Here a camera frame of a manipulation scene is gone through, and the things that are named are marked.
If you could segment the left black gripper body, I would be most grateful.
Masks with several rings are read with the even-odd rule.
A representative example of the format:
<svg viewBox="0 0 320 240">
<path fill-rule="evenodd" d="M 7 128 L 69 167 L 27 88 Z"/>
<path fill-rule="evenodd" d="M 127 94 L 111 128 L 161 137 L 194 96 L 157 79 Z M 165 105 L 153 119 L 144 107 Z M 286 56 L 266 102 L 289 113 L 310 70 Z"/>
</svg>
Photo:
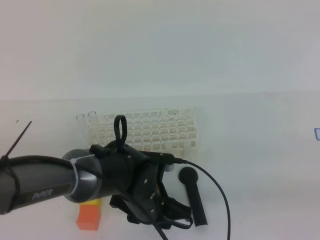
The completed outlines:
<svg viewBox="0 0 320 240">
<path fill-rule="evenodd" d="M 174 166 L 174 155 L 150 151 L 132 151 L 133 179 L 124 193 L 126 205 L 139 220 L 160 220 L 160 184 L 167 167 Z"/>
</svg>

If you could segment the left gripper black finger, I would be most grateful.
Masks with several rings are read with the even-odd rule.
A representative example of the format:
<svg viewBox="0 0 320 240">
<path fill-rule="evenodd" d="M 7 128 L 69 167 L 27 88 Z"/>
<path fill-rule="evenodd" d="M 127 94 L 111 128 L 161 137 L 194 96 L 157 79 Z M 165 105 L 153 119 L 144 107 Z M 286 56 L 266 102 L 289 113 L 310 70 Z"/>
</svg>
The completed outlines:
<svg viewBox="0 0 320 240">
<path fill-rule="evenodd" d="M 126 219 L 129 223 L 132 224 L 144 224 L 144 225 L 151 225 L 151 223 L 147 221 L 140 221 L 134 213 L 131 211 L 131 209 L 127 206 L 126 202 L 124 201 L 123 197 L 121 195 L 112 195 L 109 205 L 114 209 L 119 209 L 122 212 L 124 212 L 127 216 Z"/>
<path fill-rule="evenodd" d="M 194 221 L 191 207 L 186 206 L 172 197 L 169 197 L 163 183 L 159 184 L 161 195 L 159 225 L 161 229 L 176 227 L 179 229 L 190 229 Z"/>
</svg>

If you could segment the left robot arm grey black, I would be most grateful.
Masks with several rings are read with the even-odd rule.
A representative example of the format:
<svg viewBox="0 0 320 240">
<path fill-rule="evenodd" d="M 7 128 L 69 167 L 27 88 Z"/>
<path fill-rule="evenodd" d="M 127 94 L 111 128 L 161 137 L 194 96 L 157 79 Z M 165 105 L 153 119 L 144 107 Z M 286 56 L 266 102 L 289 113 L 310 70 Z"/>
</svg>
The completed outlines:
<svg viewBox="0 0 320 240">
<path fill-rule="evenodd" d="M 169 153 L 139 151 L 129 145 L 93 145 L 63 158 L 29 155 L 0 164 L 0 212 L 65 196 L 74 203 L 110 197 L 110 206 L 133 224 L 189 229 L 192 210 L 168 196 L 162 178 L 174 161 Z"/>
</svg>

